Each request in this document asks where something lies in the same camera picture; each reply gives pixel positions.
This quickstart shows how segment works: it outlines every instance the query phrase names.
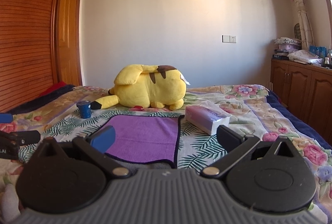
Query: black ear tip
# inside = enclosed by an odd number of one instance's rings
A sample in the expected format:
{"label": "black ear tip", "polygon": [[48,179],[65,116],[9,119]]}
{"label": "black ear tip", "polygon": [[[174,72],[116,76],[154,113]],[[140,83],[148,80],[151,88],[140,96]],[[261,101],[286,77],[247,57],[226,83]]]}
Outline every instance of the black ear tip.
{"label": "black ear tip", "polygon": [[102,108],[102,105],[99,102],[92,102],[91,103],[91,110],[99,110]]}

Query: stuffed animal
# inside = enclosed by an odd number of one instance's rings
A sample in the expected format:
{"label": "stuffed animal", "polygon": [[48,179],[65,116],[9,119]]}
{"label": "stuffed animal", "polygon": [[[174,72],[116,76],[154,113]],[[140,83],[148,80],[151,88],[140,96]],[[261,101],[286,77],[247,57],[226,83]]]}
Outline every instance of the stuffed animal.
{"label": "stuffed animal", "polygon": [[120,103],[123,106],[143,108],[180,109],[190,85],[176,68],[168,65],[128,65],[114,80],[109,90],[111,96],[102,97],[91,103],[91,109],[105,109]]}

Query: bed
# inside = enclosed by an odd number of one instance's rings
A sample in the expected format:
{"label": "bed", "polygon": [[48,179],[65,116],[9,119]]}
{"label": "bed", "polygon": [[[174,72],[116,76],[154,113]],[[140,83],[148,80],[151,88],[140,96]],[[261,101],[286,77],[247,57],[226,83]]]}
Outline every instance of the bed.
{"label": "bed", "polygon": [[[71,141],[76,136],[88,136],[117,115],[178,119],[177,152],[170,166],[199,171],[227,153],[215,136],[205,134],[183,117],[186,105],[209,100],[231,114],[229,128],[239,134],[254,134],[263,141],[287,136],[315,175],[317,191],[309,210],[323,223],[332,222],[332,147],[311,127],[290,114],[267,88],[261,85],[230,85],[187,89],[185,105],[180,110],[117,105],[95,110],[91,118],[81,119],[76,103],[96,100],[106,96],[107,91],[98,87],[75,87],[40,108],[14,115],[13,122],[0,124],[0,129],[6,132],[38,130],[42,134],[41,141],[51,136],[62,142]],[[15,184],[23,163],[29,161],[37,146],[21,147],[19,161],[0,159],[0,191],[6,183]]]}

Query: slatted wooden panel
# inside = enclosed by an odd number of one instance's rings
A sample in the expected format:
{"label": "slatted wooden panel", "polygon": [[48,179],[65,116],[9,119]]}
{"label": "slatted wooden panel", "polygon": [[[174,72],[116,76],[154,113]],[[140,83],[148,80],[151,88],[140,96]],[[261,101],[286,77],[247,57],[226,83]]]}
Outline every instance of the slatted wooden panel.
{"label": "slatted wooden panel", "polygon": [[0,111],[36,98],[56,82],[51,49],[56,3],[0,0]]}

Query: wall switch plate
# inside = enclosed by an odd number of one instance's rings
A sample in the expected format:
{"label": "wall switch plate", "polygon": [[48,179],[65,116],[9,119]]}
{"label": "wall switch plate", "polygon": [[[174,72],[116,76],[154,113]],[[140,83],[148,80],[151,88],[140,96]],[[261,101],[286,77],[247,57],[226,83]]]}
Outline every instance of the wall switch plate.
{"label": "wall switch plate", "polygon": [[230,42],[236,44],[236,36],[230,36]]}
{"label": "wall switch plate", "polygon": [[230,37],[229,37],[229,35],[223,35],[223,36],[222,36],[222,42],[230,42]]}

